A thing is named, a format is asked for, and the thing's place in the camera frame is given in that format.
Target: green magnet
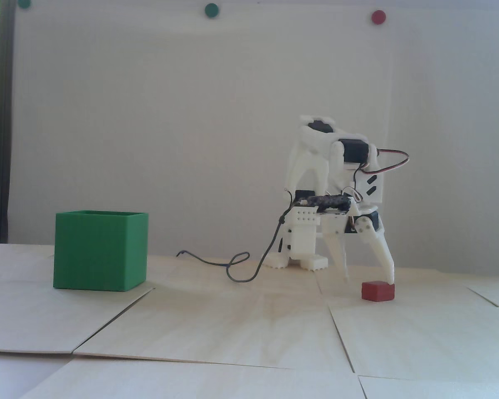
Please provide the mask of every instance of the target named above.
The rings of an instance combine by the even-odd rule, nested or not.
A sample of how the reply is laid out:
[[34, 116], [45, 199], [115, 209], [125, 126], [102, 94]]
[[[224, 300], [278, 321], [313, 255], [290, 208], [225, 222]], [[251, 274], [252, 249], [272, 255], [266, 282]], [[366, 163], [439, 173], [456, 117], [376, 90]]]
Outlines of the green magnet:
[[31, 0], [17, 0], [17, 4], [20, 8], [26, 9], [31, 6]]
[[220, 13], [220, 8], [218, 7], [217, 4], [210, 2], [208, 5], [205, 6], [205, 15], [207, 15], [209, 18], [214, 18], [219, 13]]

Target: electrical wire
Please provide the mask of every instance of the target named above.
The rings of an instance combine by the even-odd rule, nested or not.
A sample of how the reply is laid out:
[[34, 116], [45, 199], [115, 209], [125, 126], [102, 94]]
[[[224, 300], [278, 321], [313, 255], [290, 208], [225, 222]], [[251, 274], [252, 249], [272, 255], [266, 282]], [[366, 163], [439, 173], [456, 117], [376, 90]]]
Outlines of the electrical wire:
[[359, 166], [359, 168], [362, 171], [362, 173], [364, 173], [365, 175], [376, 175], [378, 173], [383, 173], [383, 172], [387, 172], [389, 170], [397, 169], [398, 167], [401, 167], [401, 166], [405, 165], [410, 160], [409, 154], [407, 154], [406, 152], [401, 151], [401, 150], [386, 150], [386, 149], [377, 148], [377, 155], [379, 155], [379, 153], [381, 153], [381, 152], [388, 152], [388, 153], [392, 153], [392, 154], [402, 154], [406, 158], [403, 161], [401, 161], [401, 162], [398, 162], [398, 163], [396, 163], [394, 165], [391, 165], [389, 167], [383, 167], [382, 169], [379, 169], [379, 170], [365, 171], [364, 170], [365, 167], [360, 167]]
[[[294, 201], [291, 201], [290, 205], [288, 205], [288, 208], [282, 213], [281, 217], [279, 218], [279, 221], [278, 221], [278, 224], [277, 224], [277, 227], [276, 227], [276, 231], [274, 232], [274, 237], [272, 237], [272, 241], [270, 242], [270, 245], [268, 245], [268, 248], [266, 248], [266, 251], [264, 251], [264, 254], [261, 257], [261, 260], [259, 261], [257, 269], [255, 270], [255, 273], [253, 273], [253, 275], [250, 278], [248, 278], [248, 279], [238, 280], [238, 279], [234, 278], [229, 273], [229, 268], [231, 266], [233, 266], [234, 264], [241, 264], [242, 262], [244, 262], [244, 261], [246, 261], [246, 260], [248, 260], [250, 258], [250, 253], [248, 251], [244, 251], [244, 252], [240, 252], [240, 253], [236, 254], [226, 264], [217, 264], [215, 262], [208, 262], [205, 259], [200, 258], [199, 256], [197, 256], [197, 255], [195, 255], [195, 254], [193, 254], [193, 253], [191, 253], [189, 251], [185, 251], [185, 250], [179, 251], [179, 253], [176, 255], [176, 257], [178, 257], [179, 255], [182, 255], [182, 254], [189, 254], [190, 256], [198, 259], [200, 262], [203, 262], [204, 264], [211, 264], [213, 266], [223, 266], [223, 267], [225, 267], [225, 273], [227, 274], [227, 277], [229, 277], [229, 279], [231, 281], [234, 281], [235, 283], [249, 283], [250, 281], [252, 281], [253, 279], [255, 279], [255, 277], [257, 277], [257, 274], [259, 274], [259, 271], [261, 270], [261, 266], [264, 263], [264, 259], [268, 255], [270, 249], [274, 246], [274, 243], [275, 243], [276, 238], [277, 238], [277, 234], [279, 233], [279, 229], [281, 228], [281, 225], [284, 224], [284, 218], [286, 217], [286, 215], [288, 214], [288, 212], [290, 212], [292, 210], [292, 208], [295, 207], [296, 205], [299, 205], [299, 203], [297, 203], [297, 202], [295, 203]], [[243, 259], [240, 259], [240, 260], [238, 260], [238, 261], [235, 262], [236, 258], [238, 258], [240, 256], [243, 256], [243, 255], [245, 255], [245, 257]]]
[[346, 188], [351, 188], [351, 190], [353, 191], [353, 198], [355, 199], [355, 202], [357, 204], [364, 199], [364, 197], [362, 196], [362, 194], [360, 194], [360, 192], [358, 192], [357, 190], [355, 190], [354, 187], [351, 187], [351, 186], [344, 187], [342, 190], [340, 190], [340, 194], [344, 194]]
[[354, 173], [353, 173], [353, 188], [356, 190], [356, 173], [358, 171], [360, 171], [362, 168], [364, 167], [368, 167], [368, 165], [370, 165], [368, 162], [364, 162], [364, 163], [360, 163], [358, 165], [358, 168], [355, 169]]

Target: plywood board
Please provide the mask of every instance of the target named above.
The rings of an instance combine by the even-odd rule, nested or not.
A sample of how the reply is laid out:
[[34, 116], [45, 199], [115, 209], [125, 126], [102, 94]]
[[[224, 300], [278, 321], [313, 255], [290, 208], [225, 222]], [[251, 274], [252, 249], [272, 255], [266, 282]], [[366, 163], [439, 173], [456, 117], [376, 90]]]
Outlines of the plywood board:
[[344, 301], [328, 300], [358, 374], [499, 382], [499, 308]]
[[499, 307], [499, 276], [474, 276], [473, 274], [448, 274], [451, 278]]
[[0, 351], [71, 353], [150, 290], [61, 290], [49, 283], [0, 281]]
[[[222, 259], [208, 259], [209, 261], [221, 263], [228, 262]], [[270, 292], [286, 294], [311, 294], [320, 295], [320, 289], [314, 272], [303, 270], [299, 266], [292, 265], [288, 268], [276, 269], [262, 266], [257, 277], [249, 283], [234, 283], [225, 274], [225, 267], [203, 264], [193, 258], [164, 257], [168, 263], [177, 262], [175, 268], [163, 283], [172, 287], [189, 289], [200, 292]], [[235, 279], [247, 279], [257, 269], [258, 262], [248, 260], [236, 264], [229, 269]], [[157, 281], [148, 276], [149, 281]]]
[[351, 372], [318, 296], [157, 288], [75, 353]]
[[0, 244], [0, 281], [52, 281], [53, 245]]
[[[341, 304], [354, 305], [361, 299], [362, 282], [384, 280], [381, 268], [358, 266], [352, 268], [350, 281], [345, 283], [334, 266], [316, 273], [322, 294], [326, 298], [347, 298]], [[464, 285], [433, 269], [397, 268], [395, 271], [395, 299], [391, 304], [407, 306], [480, 306], [493, 305]]]
[[71, 355], [0, 353], [0, 399], [21, 397], [71, 359]]
[[359, 379], [367, 399], [499, 399], [499, 384]]
[[196, 363], [74, 359], [23, 399], [137, 397], [157, 399], [363, 399], [358, 378], [311, 372]]

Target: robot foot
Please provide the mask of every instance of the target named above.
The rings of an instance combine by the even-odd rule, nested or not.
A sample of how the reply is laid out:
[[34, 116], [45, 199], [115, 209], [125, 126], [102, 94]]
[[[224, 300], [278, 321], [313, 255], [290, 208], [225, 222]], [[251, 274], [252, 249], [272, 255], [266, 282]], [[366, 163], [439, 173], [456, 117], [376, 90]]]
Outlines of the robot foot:
[[272, 252], [266, 255], [263, 265], [269, 268], [286, 268], [289, 258], [280, 252]]
[[321, 268], [327, 268], [328, 261], [327, 258], [320, 255], [312, 255], [308, 259], [301, 259], [299, 262], [301, 268], [305, 270], [320, 270]]

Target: white robot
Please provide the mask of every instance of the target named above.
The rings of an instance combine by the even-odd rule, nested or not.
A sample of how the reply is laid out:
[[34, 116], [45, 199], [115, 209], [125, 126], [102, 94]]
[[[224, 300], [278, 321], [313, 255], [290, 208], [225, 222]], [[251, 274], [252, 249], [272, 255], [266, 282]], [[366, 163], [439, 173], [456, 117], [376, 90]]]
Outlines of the white robot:
[[[279, 252], [269, 253], [263, 264], [284, 268], [290, 260], [296, 260], [308, 270], [326, 268], [327, 258], [315, 253], [316, 238], [322, 237], [333, 261], [348, 279], [344, 234], [358, 234], [373, 249], [384, 268], [387, 283], [393, 284], [394, 260], [374, 204], [383, 199], [382, 173], [404, 165], [408, 154], [399, 150], [378, 150], [363, 135], [336, 129], [331, 118], [302, 116], [300, 129], [288, 161], [284, 190], [292, 203], [299, 202], [302, 206], [294, 206], [288, 212], [282, 226]], [[380, 169], [379, 152], [404, 154], [406, 159]], [[314, 171], [316, 190], [299, 190], [299, 181], [309, 170]], [[341, 195], [331, 196], [330, 190], [337, 190]], [[333, 201], [335, 206], [322, 203]]]

